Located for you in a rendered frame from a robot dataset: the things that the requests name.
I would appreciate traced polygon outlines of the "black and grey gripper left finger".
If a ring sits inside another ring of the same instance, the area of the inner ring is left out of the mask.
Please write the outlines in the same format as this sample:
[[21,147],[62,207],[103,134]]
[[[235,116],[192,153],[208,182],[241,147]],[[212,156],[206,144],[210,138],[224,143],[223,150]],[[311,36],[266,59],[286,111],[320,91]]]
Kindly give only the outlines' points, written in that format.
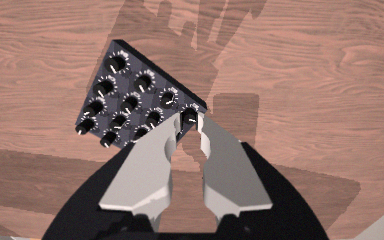
[[128,143],[74,192],[41,240],[100,240],[129,232],[136,214],[147,214],[158,232],[172,199],[171,155],[183,122],[179,111]]

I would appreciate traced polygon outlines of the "dark grey knob box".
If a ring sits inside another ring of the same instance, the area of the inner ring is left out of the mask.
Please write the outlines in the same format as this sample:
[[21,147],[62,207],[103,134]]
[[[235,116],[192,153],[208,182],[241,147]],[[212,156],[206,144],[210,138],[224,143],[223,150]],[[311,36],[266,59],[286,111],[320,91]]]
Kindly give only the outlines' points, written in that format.
[[184,122],[177,143],[194,126],[195,112],[208,111],[206,102],[124,40],[112,40],[75,130],[80,135],[90,130],[103,147],[123,149],[179,111]]

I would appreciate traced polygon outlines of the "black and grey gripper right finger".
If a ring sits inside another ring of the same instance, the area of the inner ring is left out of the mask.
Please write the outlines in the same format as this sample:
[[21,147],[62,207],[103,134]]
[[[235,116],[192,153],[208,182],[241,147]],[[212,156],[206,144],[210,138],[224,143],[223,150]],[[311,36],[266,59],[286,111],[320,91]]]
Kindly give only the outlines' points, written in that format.
[[203,201],[217,227],[223,215],[235,214],[240,232],[268,240],[329,240],[301,194],[254,148],[200,111],[195,123],[207,157]]

